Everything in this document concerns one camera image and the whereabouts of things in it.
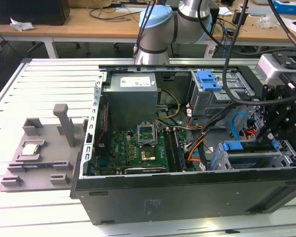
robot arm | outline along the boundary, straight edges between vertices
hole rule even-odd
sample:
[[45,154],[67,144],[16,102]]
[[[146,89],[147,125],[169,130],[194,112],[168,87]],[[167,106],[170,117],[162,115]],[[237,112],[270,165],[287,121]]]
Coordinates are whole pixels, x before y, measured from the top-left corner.
[[[262,100],[291,97],[296,94],[296,52],[264,54],[256,71],[266,83],[262,89]],[[296,100],[289,104],[260,106],[264,126],[257,141],[264,139],[296,141]]]
[[[163,65],[169,64],[168,45],[171,43],[197,43],[206,38],[197,17],[201,0],[184,0],[178,11],[171,7],[156,5],[143,31],[137,47],[135,64]],[[208,7],[209,0],[201,3],[200,15],[203,24],[210,29],[212,17]],[[140,16],[140,25],[145,11]]]

green circuit board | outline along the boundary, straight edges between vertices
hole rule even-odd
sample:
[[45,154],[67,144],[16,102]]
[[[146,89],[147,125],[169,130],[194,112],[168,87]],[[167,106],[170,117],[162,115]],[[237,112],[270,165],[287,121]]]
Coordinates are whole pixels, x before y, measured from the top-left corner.
[[[178,135],[183,149],[184,143],[186,144],[184,130],[179,130]],[[151,139],[151,133],[141,132],[140,139]],[[162,166],[166,168],[167,172],[169,172],[162,130],[157,131],[156,140],[157,143],[155,147],[140,147],[136,130],[114,131],[111,138],[111,157],[109,166]],[[151,158],[148,158],[151,160],[143,160],[147,154],[148,156],[151,156]]]

motherboard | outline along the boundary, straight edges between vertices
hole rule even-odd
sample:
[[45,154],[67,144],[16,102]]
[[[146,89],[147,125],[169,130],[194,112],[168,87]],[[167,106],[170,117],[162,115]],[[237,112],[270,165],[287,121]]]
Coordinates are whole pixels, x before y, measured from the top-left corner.
[[[177,137],[173,142],[180,150],[172,151],[169,142],[173,130],[154,129],[154,126],[148,129],[141,128],[112,132],[109,157],[96,158],[95,170],[99,175],[112,175],[113,172],[115,175],[165,173],[182,171],[185,168],[183,149],[187,139],[183,129],[175,130]],[[173,152],[181,152],[179,157],[182,160],[173,161]],[[176,170],[174,163],[182,163],[181,170]]]

blue clip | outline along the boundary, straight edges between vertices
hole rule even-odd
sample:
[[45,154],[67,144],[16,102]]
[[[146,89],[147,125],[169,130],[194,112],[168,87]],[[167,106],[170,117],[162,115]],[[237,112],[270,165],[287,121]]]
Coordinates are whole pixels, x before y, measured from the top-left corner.
[[243,146],[240,141],[228,141],[222,144],[225,151],[242,151]]
[[216,77],[211,71],[197,71],[197,79],[202,84],[204,91],[222,90],[222,87],[217,83]]
[[211,167],[213,167],[213,165],[215,164],[215,161],[217,160],[217,156],[214,157],[214,159],[211,162]]
[[276,151],[278,151],[280,149],[280,144],[275,140],[272,140],[272,146],[274,147],[274,149]]

black computer case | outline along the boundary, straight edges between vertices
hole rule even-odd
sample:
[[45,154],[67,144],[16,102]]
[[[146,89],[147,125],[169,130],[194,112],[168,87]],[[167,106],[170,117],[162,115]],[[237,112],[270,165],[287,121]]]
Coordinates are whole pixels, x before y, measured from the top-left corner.
[[0,25],[20,22],[61,26],[69,17],[68,0],[0,0]]

